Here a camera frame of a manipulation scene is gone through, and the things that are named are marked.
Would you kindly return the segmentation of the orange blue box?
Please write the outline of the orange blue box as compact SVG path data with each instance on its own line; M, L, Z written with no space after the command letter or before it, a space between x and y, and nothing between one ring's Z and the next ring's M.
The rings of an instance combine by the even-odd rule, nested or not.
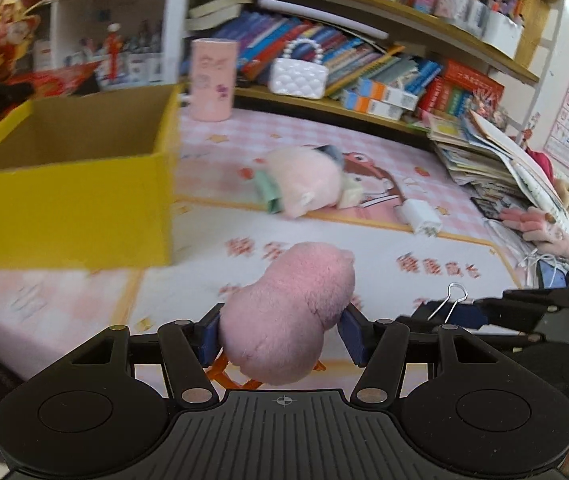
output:
M364 98L380 101L411 112L416 109L418 103L418 96L414 93L367 78L358 79L357 91Z
M402 118L404 113L398 106L370 99L367 96L360 96L351 90L343 90L340 101L346 110L395 120L396 122Z

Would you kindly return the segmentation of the cream foam cube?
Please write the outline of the cream foam cube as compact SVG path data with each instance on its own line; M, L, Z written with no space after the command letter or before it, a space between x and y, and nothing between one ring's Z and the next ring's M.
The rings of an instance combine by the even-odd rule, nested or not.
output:
M357 181L347 180L343 183L342 194L337 203L338 209L358 207L364 196L364 189Z

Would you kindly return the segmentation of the lower orange blue box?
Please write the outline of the lower orange blue box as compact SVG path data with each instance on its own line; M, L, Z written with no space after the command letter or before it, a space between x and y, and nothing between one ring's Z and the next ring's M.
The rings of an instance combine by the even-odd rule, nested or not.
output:
M396 122L402 118L404 113L398 106L370 99L367 96L360 96L351 90L343 90L340 101L346 110L395 120Z

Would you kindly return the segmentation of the yellow cardboard box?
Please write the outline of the yellow cardboard box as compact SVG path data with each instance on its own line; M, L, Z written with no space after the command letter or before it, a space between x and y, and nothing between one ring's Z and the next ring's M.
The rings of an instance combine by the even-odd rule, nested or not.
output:
M173 261L179 89L27 101L0 122L0 270Z

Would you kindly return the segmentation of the grey blue toy car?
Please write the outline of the grey blue toy car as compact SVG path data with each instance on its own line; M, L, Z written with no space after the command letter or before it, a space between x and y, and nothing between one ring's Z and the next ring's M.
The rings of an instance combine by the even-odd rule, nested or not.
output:
M329 156L341 169L344 168L344 156L343 153L339 148L335 145L327 144L317 146L316 151L324 153L325 155Z

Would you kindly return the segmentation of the silver binder clip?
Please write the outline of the silver binder clip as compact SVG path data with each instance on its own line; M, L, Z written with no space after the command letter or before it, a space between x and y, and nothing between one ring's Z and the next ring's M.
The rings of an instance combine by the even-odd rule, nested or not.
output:
M449 308L449 312L447 312L444 320L444 324L449 322L453 312L455 311L456 307L460 302L467 300L469 297L467 288L460 283L449 283L446 290L446 297L442 300L441 304L439 304L427 317L428 321L432 321L440 311L447 306L448 304L451 306Z

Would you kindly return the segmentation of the white power adapter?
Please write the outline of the white power adapter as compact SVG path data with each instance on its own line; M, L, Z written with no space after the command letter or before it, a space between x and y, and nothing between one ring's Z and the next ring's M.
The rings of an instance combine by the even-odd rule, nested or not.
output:
M442 221L435 209L424 200L410 198L395 207L399 219L411 228L416 235L437 236L442 229Z

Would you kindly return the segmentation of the red dictionary book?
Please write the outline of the red dictionary book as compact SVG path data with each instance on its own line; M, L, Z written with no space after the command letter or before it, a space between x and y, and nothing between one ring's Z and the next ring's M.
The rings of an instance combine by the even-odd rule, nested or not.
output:
M489 76L454 60L444 64L442 77L470 92L483 92L490 100L498 103L503 97L504 86Z

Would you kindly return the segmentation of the light pink plush toy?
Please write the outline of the light pink plush toy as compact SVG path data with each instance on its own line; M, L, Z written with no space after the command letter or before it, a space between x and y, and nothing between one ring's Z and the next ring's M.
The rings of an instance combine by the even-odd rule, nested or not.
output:
M266 169L281 195L283 213L298 219L335 206L342 195L342 168L329 155L308 146L278 148L265 156Z

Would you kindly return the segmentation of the row of leaning books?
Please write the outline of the row of leaning books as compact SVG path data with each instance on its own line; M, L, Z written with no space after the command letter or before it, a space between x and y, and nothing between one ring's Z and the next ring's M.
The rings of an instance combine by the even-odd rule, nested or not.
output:
M323 64L329 70L326 96L339 99L343 90L357 89L358 79L367 78L422 96L443 65L401 46L381 47L347 29L282 14L243 11L237 18L214 29L216 39L239 44L239 84L266 87L272 62L287 43L297 38L313 39L324 49ZM300 44L292 58L312 61L313 49Z

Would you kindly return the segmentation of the mint green clip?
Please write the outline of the mint green clip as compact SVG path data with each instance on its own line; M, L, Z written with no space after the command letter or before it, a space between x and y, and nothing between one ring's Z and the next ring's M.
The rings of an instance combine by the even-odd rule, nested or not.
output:
M282 211L281 194L276 181L263 170L255 170L253 182L268 214Z

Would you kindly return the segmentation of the white quilted pearl handbag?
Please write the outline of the white quilted pearl handbag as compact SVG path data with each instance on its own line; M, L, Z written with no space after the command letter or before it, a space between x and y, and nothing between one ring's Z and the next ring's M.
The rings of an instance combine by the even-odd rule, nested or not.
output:
M313 49L312 61L292 58L292 53L300 44ZM323 64L324 49L317 41L297 38L287 43L282 55L271 64L268 90L277 96L320 100L324 97L329 70Z

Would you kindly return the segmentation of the pink glove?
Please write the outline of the pink glove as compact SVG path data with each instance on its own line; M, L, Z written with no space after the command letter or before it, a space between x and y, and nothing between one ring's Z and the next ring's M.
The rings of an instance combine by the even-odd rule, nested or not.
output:
M526 242L533 243L541 254L569 260L569 234L548 212L535 207L528 210L506 208L498 218L504 226L519 232Z

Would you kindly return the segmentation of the stack of papers and magazines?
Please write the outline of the stack of papers and magazines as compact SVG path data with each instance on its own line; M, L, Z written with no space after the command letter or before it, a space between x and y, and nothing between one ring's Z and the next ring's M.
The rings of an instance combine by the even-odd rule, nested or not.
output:
M548 212L569 234L569 210L538 162L475 112L458 120L428 116L429 139L449 175L492 200L518 197Z

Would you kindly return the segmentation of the wooden bookshelf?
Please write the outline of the wooden bookshelf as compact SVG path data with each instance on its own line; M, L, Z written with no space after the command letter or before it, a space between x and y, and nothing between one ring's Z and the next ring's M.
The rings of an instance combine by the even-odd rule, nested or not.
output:
M185 0L204 3L208 0ZM389 0L251 0L250 9L278 13L328 25L361 38L380 53L433 54L439 61L455 60L505 82L507 94L530 88L539 94L543 64L527 64L498 51L470 32L441 18Z

